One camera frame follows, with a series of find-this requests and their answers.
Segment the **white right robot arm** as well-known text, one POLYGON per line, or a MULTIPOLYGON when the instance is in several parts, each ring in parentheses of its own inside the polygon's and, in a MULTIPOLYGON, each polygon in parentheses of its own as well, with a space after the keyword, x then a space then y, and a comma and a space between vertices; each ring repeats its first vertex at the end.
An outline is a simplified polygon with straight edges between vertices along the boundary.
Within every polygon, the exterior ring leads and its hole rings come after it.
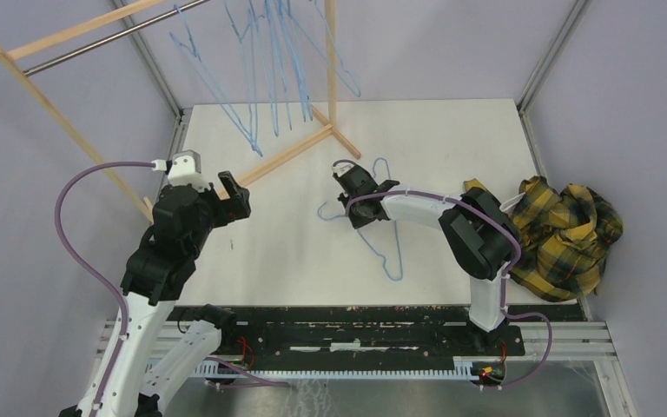
POLYGON ((518 231, 500 201, 490 192, 472 188, 459 197, 438 195, 401 185, 377 182, 350 160, 332 165, 341 186, 338 197, 356 229, 375 221, 414 222, 442 232, 448 247, 470 277, 466 340, 477 354, 489 354, 502 341, 507 321, 503 280, 517 264, 522 248, 518 231))

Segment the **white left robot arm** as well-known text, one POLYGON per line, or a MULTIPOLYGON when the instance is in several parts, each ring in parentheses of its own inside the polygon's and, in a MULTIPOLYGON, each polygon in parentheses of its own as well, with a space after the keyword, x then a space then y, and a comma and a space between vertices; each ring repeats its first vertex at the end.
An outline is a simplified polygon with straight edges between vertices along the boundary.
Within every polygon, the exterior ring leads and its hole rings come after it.
POLYGON ((98 371, 80 401, 61 416, 163 416, 192 371, 214 351, 225 354, 238 342, 231 324, 234 313, 212 305, 202 307, 188 332, 151 370, 146 368, 155 341, 175 308, 182 290, 196 271, 196 261, 210 233, 249 218, 249 191, 228 171, 218 178, 228 197, 195 171, 167 171, 169 184, 152 209, 153 222, 128 258, 122 282, 116 286, 90 266, 72 247, 62 225, 62 205, 86 169, 63 188, 55 206, 58 237, 69 254, 115 297, 119 309, 98 371))

